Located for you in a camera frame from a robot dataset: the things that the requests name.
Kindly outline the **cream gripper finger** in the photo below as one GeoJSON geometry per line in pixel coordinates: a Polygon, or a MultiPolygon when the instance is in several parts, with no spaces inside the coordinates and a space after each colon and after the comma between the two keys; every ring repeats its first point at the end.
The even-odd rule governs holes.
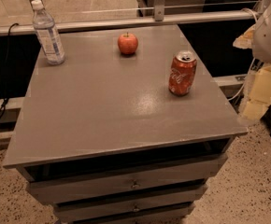
{"type": "Polygon", "coordinates": [[[252,25],[244,34],[240,35],[233,42],[233,46],[238,49],[250,49],[252,47],[254,30],[255,26],[252,25]]]}
{"type": "Polygon", "coordinates": [[[260,119],[271,106],[271,64],[266,64],[255,74],[242,116],[246,119],[260,119]]]}

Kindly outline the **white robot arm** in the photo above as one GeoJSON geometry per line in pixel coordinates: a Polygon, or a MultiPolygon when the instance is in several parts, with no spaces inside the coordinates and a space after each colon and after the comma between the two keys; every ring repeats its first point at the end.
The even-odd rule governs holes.
{"type": "Polygon", "coordinates": [[[271,3],[262,16],[233,43],[239,49],[251,49],[254,60],[264,65],[248,71],[244,99],[239,112],[244,119],[260,119],[271,106],[271,3]]]}

